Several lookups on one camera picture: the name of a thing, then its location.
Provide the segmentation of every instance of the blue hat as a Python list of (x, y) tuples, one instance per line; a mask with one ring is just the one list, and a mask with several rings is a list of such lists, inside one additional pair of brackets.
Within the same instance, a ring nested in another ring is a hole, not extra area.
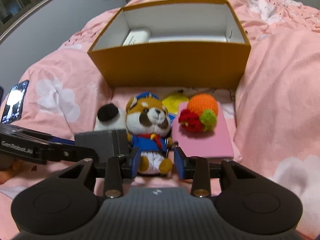
[(152, 94), (150, 92), (144, 92), (138, 96), (136, 96), (136, 99), (139, 100), (141, 98), (155, 98), (159, 100), (159, 97), (157, 97), (155, 94)]

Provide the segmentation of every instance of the circular pad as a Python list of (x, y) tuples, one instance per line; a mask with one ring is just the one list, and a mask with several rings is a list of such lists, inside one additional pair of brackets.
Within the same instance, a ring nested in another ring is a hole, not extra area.
[(280, 201), (270, 193), (253, 192), (243, 198), (243, 205), (252, 212), (268, 214), (278, 209)]
[(267, 179), (238, 179), (221, 192), (214, 204), (226, 222), (258, 235), (295, 228), (302, 215), (299, 198)]
[(52, 178), (22, 191), (11, 213), (18, 228), (39, 235), (57, 235), (88, 223), (98, 212), (97, 197), (73, 179)]

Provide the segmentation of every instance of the plush toy foot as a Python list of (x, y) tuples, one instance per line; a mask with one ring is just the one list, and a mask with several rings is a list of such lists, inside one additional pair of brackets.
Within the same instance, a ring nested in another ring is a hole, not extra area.
[(139, 172), (145, 172), (149, 169), (149, 160), (147, 156), (141, 156), (140, 159), (140, 166), (139, 166)]
[(162, 162), (159, 165), (159, 172), (161, 174), (168, 174), (172, 169), (172, 162), (170, 159), (166, 158), (162, 160)]
[(5, 171), (0, 171), (0, 184), (3, 184), (16, 176), (20, 172), (21, 167), (21, 160), (13, 160), (10, 168), (6, 169)]

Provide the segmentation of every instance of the phone screen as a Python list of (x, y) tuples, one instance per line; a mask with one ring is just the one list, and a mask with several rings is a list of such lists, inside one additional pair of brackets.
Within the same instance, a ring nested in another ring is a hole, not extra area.
[(21, 118), (23, 99), (28, 85), (29, 80), (25, 80), (12, 87), (4, 106), (2, 123), (11, 123)]

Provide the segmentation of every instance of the screw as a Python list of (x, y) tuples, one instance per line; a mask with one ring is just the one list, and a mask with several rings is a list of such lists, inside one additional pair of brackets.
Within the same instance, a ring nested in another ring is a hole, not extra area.
[(116, 189), (110, 189), (105, 192), (105, 195), (108, 198), (117, 198), (121, 196), (121, 192)]
[(196, 189), (193, 192), (193, 195), (195, 195), (196, 197), (207, 197), (209, 196), (209, 191), (207, 191), (206, 189), (200, 188), (200, 189)]

